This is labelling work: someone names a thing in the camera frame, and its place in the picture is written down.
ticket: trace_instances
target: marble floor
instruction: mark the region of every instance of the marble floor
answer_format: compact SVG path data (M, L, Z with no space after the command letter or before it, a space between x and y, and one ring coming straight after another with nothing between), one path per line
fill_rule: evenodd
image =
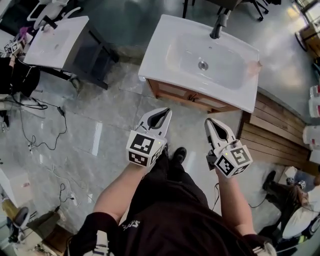
M39 214L59 205L61 183L66 185L62 199L74 193L76 205L67 200L61 206L64 216L61 224L72 232L81 227L99 194L127 165L125 150L130 130L136 127L144 113L155 108L169 107L173 111L167 133L169 153L180 146L186 147L188 154L184 168L204 191L210 207L218 196L214 191L217 175L208 170L205 158L210 149L204 129L208 114L175 101L154 98L147 84L138 79L138 70L139 60L121 61L106 79L110 86L108 90L83 83L76 98L46 90L33 92L33 97L65 109L67 132L60 136L55 150L42 145L30 152L21 123L22 118L29 139L35 135L37 143L47 142L53 147L57 134L65 129L64 119L55 107L49 106L45 110L45 118L23 110L21 113L12 111L10 129L0 132L0 147L10 152L28 172L34 205ZM225 122L236 133L241 114L241 111L233 111L209 116ZM241 190L252 206L264 199L262 183L273 169L280 176L284 168L254 162L238 177ZM221 212L220 202L214 210ZM252 213L257 232L279 217L279 211L267 201L252 209Z
M137 46L145 51L162 14L182 17L184 0L82 0L83 12L104 39L118 46ZM231 12L223 31L260 51L263 67L259 90L310 122L309 88L318 84L311 58L299 46L295 32L306 26L293 0L270 4L269 13L258 22L251 3ZM213 26L219 6L206 0L189 0L186 19Z

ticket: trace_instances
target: person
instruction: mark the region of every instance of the person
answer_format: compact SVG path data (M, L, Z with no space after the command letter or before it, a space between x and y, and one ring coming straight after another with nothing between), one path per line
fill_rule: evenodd
M268 174L262 188L267 192L266 199L281 211L279 220L264 227L260 235L271 237L280 226L280 233L284 239L290 239L304 231L320 212L320 185L314 179L314 188L308 193L296 184L284 185L274 181L276 171Z
M270 241L254 231L237 180L216 171L221 217L185 172L186 155L181 147L169 160L166 148L148 174L145 167L130 163L98 197L64 255L275 256Z

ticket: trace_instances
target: sink drain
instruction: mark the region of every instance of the sink drain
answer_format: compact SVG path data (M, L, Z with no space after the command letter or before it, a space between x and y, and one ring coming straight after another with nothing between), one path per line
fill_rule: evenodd
M209 66L208 66L208 63L206 63L205 61L200 61L198 63L198 67L201 70L207 70Z

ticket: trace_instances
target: black t-shirt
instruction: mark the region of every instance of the black t-shirt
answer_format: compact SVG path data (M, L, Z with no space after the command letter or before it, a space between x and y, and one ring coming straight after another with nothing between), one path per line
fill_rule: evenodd
M183 185L171 184L172 191L178 190L175 195L189 194ZM172 198L151 203L120 226L106 213L88 215L69 243L69 255L250 256L267 242L256 234L240 235L221 216L194 199L187 200L188 196L179 201Z

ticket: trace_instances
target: black pants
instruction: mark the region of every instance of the black pants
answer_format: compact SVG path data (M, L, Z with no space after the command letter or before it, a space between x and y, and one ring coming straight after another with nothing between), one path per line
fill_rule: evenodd
M301 207L298 198L298 187L271 181L266 184L265 191L267 192L266 199L281 211L281 216L274 225L264 227L259 235L272 237L272 233L277 229L279 223L281 223L280 234L278 236L282 237L288 221L295 211Z
M170 181L180 183L179 186L183 186L183 189L187 191L185 193L187 197L192 197L193 200L209 207L206 195L190 175L185 172L183 166L178 162L170 161L166 153L163 152L156 160L152 170L144 176L138 185L130 204L128 218L143 211L158 200L165 198L167 201L166 196L162 197L162 195L165 195L169 189L171 193L169 198L174 200L176 197L175 189L168 187L166 184Z

